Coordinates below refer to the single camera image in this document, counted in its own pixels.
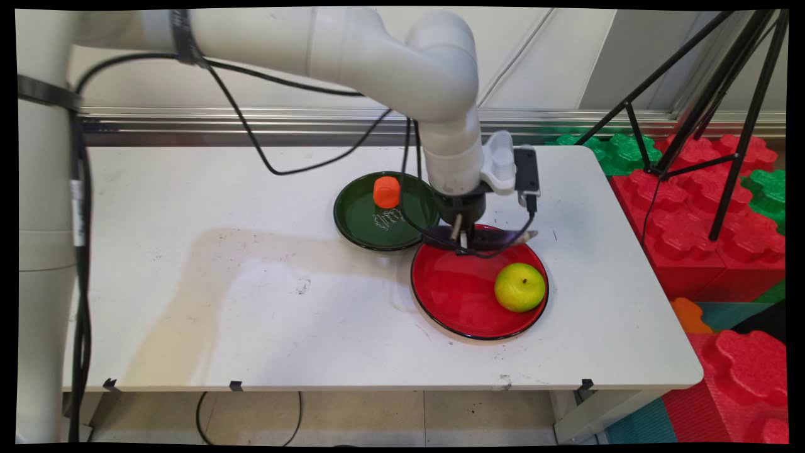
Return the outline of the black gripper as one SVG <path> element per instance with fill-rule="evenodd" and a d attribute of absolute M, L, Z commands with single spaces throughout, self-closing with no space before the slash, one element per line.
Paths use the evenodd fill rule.
<path fill-rule="evenodd" d="M 485 214 L 486 196 L 491 193 L 490 186 L 477 186 L 470 193 L 460 196 L 448 196 L 432 190 L 435 206 L 440 220 L 452 226 L 450 240 L 460 243 L 463 249 L 469 249 L 469 230 Z"/>

